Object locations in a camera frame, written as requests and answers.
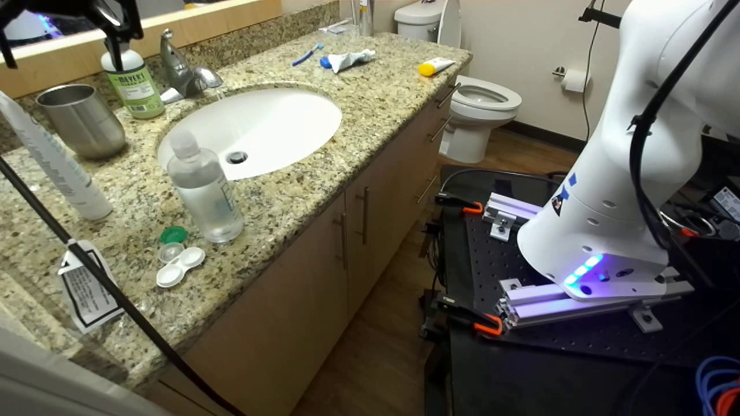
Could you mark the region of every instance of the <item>toilet tank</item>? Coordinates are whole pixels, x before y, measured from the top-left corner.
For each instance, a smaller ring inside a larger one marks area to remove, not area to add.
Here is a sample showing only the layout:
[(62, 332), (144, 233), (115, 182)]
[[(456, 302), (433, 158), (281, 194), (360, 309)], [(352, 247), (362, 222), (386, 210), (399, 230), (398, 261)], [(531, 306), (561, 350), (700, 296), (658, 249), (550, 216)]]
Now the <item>toilet tank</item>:
[(407, 38), (437, 42), (437, 31), (444, 6), (445, 2), (442, 0), (431, 3), (417, 1), (396, 10), (394, 19), (398, 23), (398, 34)]

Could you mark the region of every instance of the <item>faucet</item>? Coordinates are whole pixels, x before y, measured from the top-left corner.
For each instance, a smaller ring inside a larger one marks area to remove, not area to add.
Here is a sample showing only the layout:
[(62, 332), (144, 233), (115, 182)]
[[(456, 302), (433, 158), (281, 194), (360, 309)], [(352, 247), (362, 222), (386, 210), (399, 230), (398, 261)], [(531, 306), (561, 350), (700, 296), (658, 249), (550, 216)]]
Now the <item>faucet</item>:
[(213, 70), (206, 67), (190, 68), (185, 56), (172, 46), (169, 40), (172, 31), (165, 29), (159, 46), (159, 56), (162, 59), (167, 81), (171, 88), (162, 93), (162, 101), (165, 104), (180, 101), (203, 91), (205, 88), (215, 88), (223, 84), (223, 79)]

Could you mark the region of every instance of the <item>yellow cap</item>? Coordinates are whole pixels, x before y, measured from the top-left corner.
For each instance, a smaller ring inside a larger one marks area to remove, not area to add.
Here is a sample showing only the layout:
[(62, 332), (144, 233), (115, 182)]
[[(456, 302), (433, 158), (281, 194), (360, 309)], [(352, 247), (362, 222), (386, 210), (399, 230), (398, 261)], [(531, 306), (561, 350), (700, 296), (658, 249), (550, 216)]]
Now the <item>yellow cap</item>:
[(424, 62), (423, 64), (419, 65), (419, 73), (423, 76), (432, 76), (437, 71), (437, 68), (434, 67), (434, 65), (429, 64), (428, 62)]

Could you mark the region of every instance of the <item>sink drain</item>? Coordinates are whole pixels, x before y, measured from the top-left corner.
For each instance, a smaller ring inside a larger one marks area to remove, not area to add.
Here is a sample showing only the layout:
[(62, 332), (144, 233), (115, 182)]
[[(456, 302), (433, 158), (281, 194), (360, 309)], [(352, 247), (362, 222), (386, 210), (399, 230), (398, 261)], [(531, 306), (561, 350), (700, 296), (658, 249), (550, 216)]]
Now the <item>sink drain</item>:
[(226, 156), (226, 161), (230, 164), (240, 164), (246, 161), (248, 156), (244, 152), (233, 152)]

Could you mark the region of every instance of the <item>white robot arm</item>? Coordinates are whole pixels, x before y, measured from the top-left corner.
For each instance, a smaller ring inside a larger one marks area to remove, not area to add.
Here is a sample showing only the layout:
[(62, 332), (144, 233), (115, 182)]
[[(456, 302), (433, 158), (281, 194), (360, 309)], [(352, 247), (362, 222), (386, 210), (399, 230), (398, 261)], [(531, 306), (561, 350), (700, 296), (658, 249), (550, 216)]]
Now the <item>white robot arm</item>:
[[(633, 0), (604, 111), (551, 203), (518, 234), (527, 262), (577, 300), (665, 294), (665, 249), (649, 233), (630, 177), (628, 129), (728, 0)], [(697, 55), (661, 107), (642, 157), (659, 207), (696, 172), (704, 123), (740, 134), (740, 10)]]

